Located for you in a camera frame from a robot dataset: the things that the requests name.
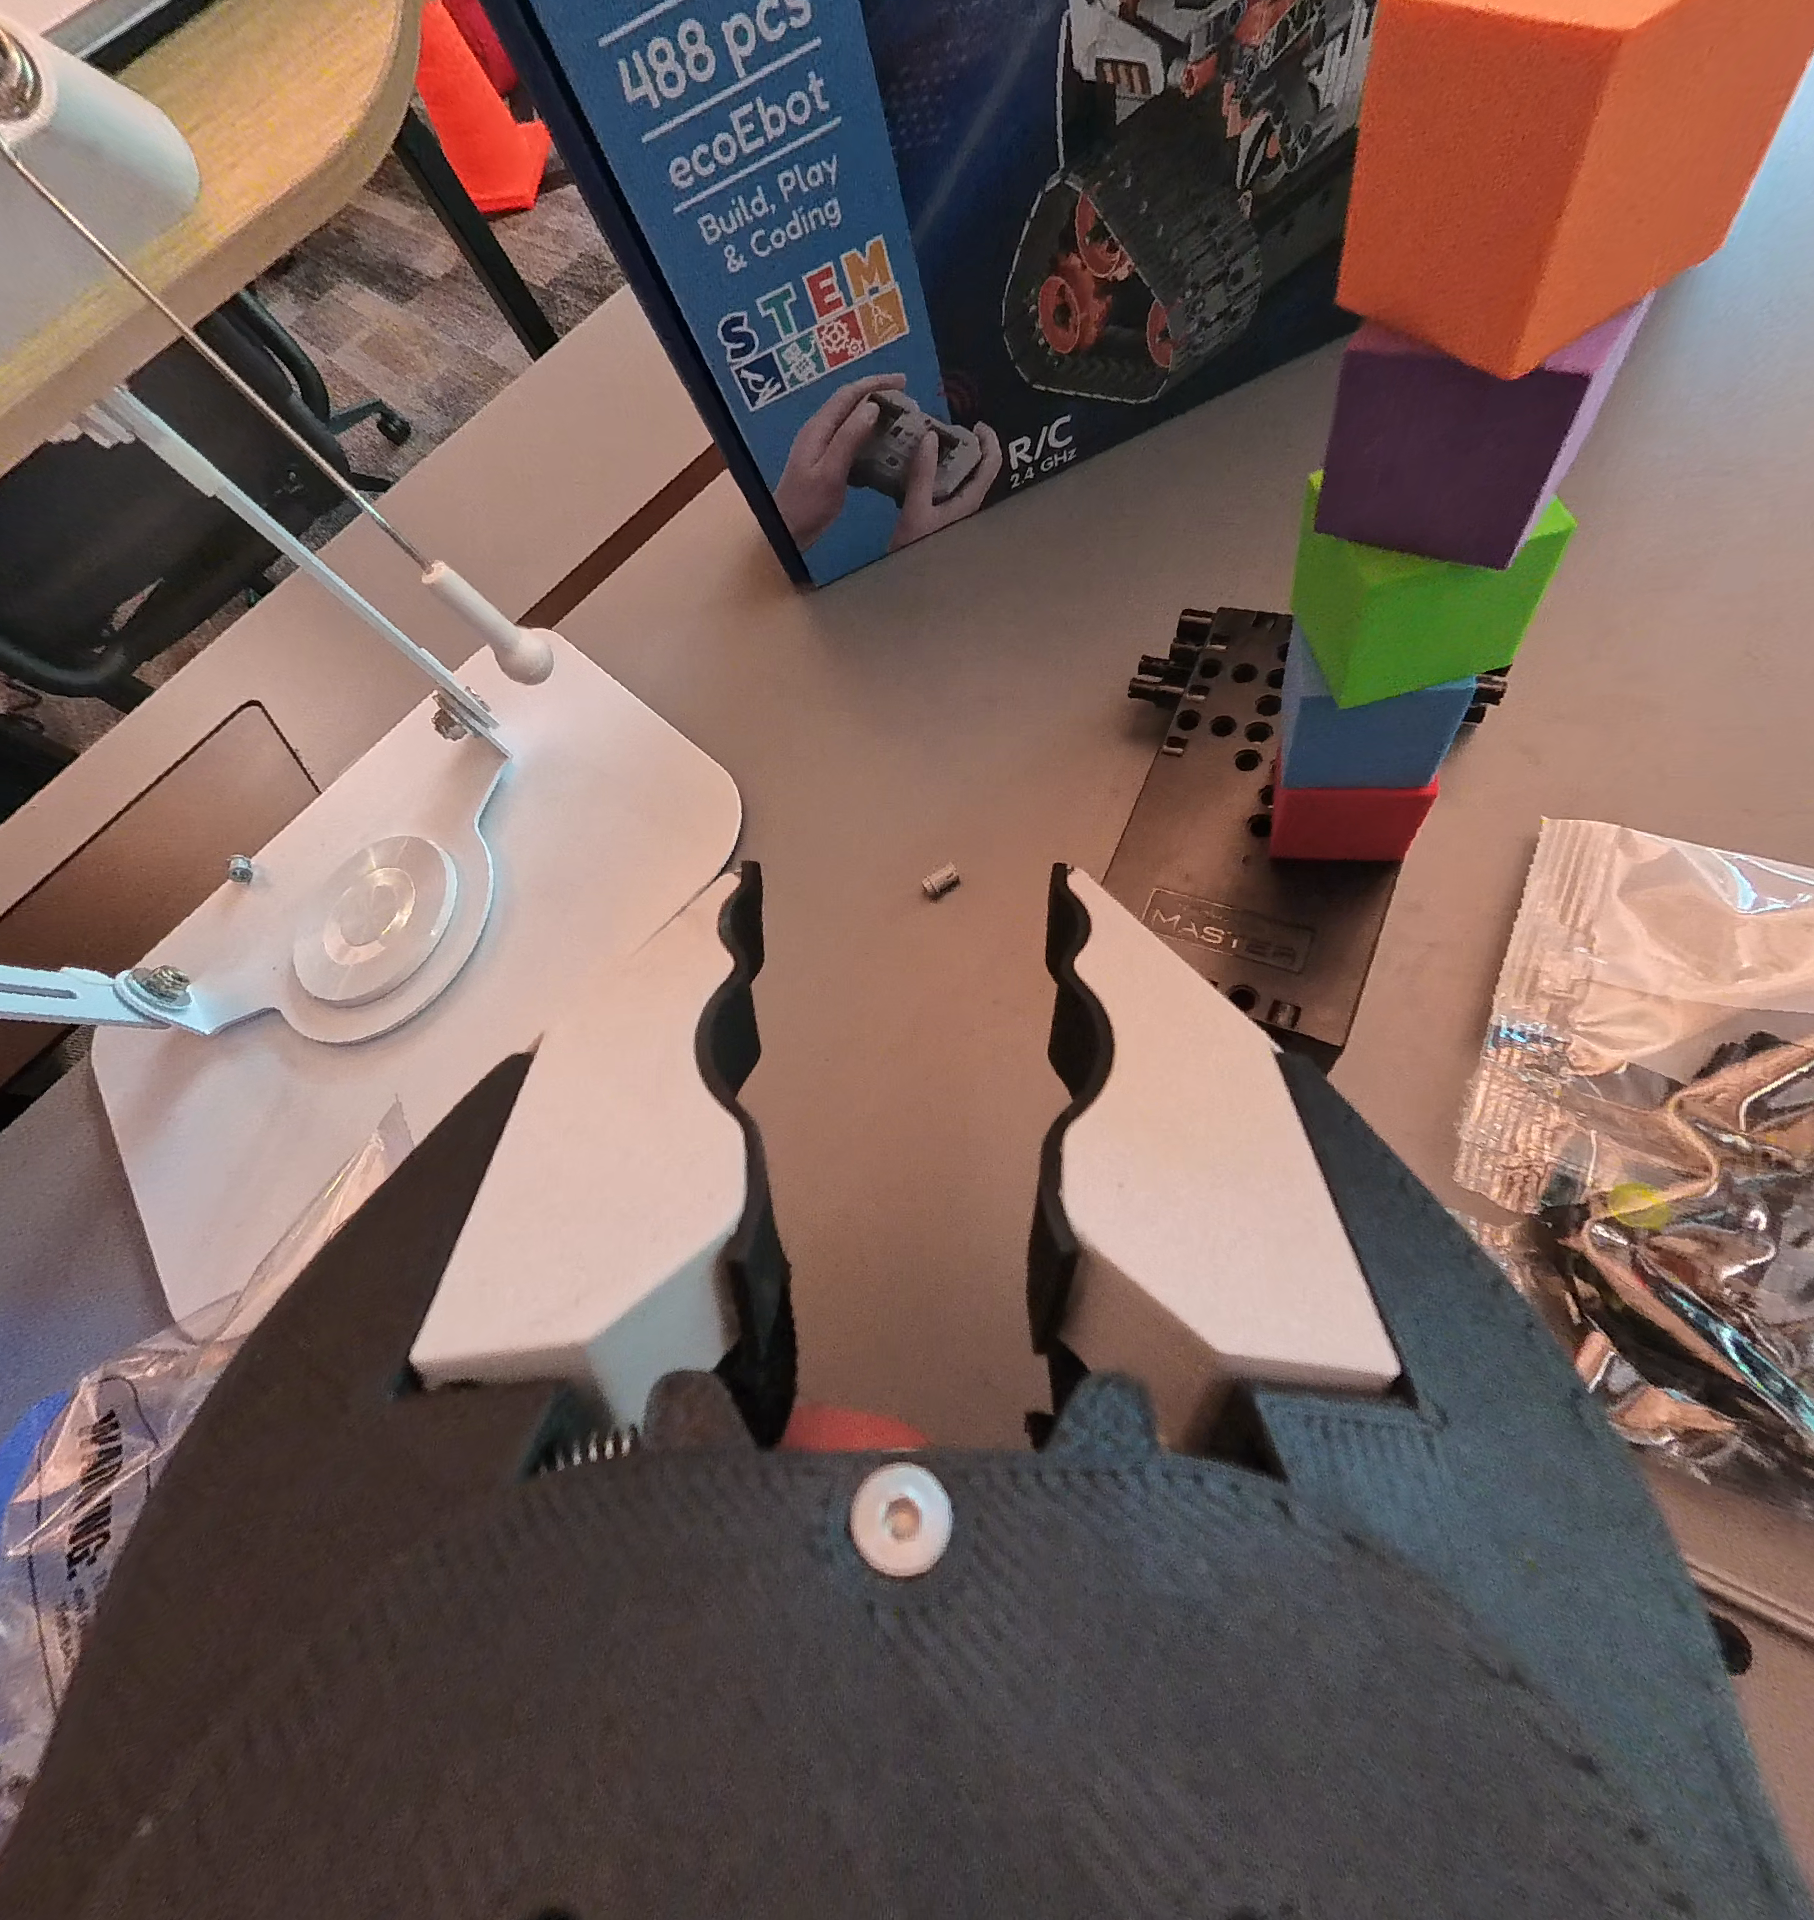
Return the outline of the clear printed plastic bag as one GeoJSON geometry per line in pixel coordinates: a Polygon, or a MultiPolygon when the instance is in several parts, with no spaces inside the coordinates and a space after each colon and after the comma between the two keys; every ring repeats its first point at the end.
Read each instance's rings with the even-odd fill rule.
{"type": "Polygon", "coordinates": [[[414,1148],[394,1102],[246,1283],[32,1404],[0,1441],[0,1847],[113,1574],[212,1388],[414,1148]]]}

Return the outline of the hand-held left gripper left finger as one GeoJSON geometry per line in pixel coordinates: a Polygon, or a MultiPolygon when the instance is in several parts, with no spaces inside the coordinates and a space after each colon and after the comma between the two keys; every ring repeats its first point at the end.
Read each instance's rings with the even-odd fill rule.
{"type": "Polygon", "coordinates": [[[569,1383],[604,1430],[714,1374],[751,1437],[797,1402],[797,1318],[766,1148],[760,864],[720,874],[539,1038],[414,1336],[423,1386],[569,1383]]]}

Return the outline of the blue foam cube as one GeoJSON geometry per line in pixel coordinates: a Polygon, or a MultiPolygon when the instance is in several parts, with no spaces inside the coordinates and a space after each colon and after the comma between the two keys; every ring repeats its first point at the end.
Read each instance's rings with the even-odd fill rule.
{"type": "Polygon", "coordinates": [[[1420,790],[1434,783],[1479,679],[1431,684],[1342,707],[1291,619],[1281,686],[1279,778],[1310,790],[1420,790]]]}

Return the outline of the black office chair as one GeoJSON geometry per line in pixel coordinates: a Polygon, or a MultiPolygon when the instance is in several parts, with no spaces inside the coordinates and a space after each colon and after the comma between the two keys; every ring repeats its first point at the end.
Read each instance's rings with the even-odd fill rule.
{"type": "MultiPolygon", "coordinates": [[[[345,501],[194,347],[164,347],[127,387],[288,534],[345,501]]],[[[144,443],[46,441],[0,478],[0,674],[128,711],[148,695],[136,669],[267,590],[281,555],[144,443]]]]}

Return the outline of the blue toy robot box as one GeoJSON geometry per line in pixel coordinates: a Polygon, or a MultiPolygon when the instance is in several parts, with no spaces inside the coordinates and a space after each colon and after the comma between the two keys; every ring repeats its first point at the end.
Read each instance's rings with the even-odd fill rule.
{"type": "Polygon", "coordinates": [[[1378,3],[484,10],[797,584],[1356,324],[1378,3]]]}

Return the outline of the black perforated building plate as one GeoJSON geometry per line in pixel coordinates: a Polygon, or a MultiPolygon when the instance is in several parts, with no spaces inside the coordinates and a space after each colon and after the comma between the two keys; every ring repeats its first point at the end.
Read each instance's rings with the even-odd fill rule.
{"type": "MultiPolygon", "coordinates": [[[[1347,1050],[1400,864],[1294,861],[1268,849],[1294,615],[1184,607],[1136,659],[1134,701],[1165,720],[1104,885],[1283,1048],[1335,1068],[1347,1050]]],[[[1444,755],[1504,700],[1477,695],[1444,755]]]]}

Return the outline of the white book stand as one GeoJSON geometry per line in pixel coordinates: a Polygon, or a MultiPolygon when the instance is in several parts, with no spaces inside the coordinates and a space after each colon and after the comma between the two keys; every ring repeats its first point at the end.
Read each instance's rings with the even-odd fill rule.
{"type": "MultiPolygon", "coordinates": [[[[0,373],[110,285],[292,450],[320,451],[176,316],[138,255],[201,196],[160,107],[0,12],[0,373]]],[[[513,622],[400,532],[423,588],[480,647],[452,668],[305,547],[181,428],[96,373],[30,424],[140,446],[424,677],[426,695],[132,967],[0,964],[0,1019],[167,1033],[94,1056],[171,1315],[240,1286],[400,1102],[423,1133],[539,1039],[604,964],[729,867],[729,772],[566,639],[513,622]]]]}

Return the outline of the red foam cube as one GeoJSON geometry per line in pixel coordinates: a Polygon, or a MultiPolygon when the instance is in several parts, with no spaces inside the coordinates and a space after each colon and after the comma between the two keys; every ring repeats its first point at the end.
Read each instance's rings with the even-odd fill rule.
{"type": "Polygon", "coordinates": [[[1268,852],[1292,861],[1399,866],[1438,798],[1438,778],[1420,785],[1315,785],[1294,783],[1279,761],[1268,852]]]}

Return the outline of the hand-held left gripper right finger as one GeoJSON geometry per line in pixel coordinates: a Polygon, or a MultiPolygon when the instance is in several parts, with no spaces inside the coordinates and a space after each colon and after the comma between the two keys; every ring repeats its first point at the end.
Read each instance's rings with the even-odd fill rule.
{"type": "Polygon", "coordinates": [[[1388,1399],[1400,1352],[1283,1051],[1065,861],[1045,964],[1065,1107],[1041,1141],[1026,1303],[1050,1414],[1122,1375],[1167,1447],[1209,1447],[1247,1388],[1388,1399]]]}

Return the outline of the orange foam cube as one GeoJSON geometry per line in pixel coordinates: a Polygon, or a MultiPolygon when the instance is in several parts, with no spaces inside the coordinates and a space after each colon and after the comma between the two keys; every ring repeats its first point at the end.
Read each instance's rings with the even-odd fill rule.
{"type": "Polygon", "coordinates": [[[1728,239],[1814,2],[1384,2],[1336,302],[1520,378],[1728,239]]]}

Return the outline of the green foam cube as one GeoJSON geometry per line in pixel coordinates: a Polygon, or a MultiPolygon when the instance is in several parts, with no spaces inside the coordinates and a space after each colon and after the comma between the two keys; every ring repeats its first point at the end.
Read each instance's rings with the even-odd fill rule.
{"type": "Polygon", "coordinates": [[[1342,707],[1365,707],[1510,665],[1579,519],[1555,495],[1504,568],[1325,534],[1325,473],[1300,509],[1291,612],[1342,707]]]}

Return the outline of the clear bag of building parts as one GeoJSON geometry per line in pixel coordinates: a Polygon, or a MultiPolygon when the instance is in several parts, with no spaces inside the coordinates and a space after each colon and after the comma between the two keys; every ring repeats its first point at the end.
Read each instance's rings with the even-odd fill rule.
{"type": "Polygon", "coordinates": [[[1547,821],[1455,1182],[1623,1439],[1814,1517],[1814,869],[1547,821]]]}

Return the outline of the purple foam cube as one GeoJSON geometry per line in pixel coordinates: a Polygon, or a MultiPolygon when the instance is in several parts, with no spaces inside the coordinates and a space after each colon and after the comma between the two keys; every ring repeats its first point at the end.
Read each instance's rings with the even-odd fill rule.
{"type": "Polygon", "coordinates": [[[1510,379],[1365,321],[1341,359],[1310,525],[1420,559],[1515,563],[1653,304],[1645,295],[1510,379]]]}

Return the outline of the orange plastic object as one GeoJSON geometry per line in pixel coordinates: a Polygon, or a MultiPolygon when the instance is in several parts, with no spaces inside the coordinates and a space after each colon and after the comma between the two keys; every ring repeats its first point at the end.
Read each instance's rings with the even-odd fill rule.
{"type": "Polygon", "coordinates": [[[552,151],[544,121],[517,117],[517,80],[480,3],[424,3],[414,90],[464,192],[489,215],[531,210],[552,151]]]}

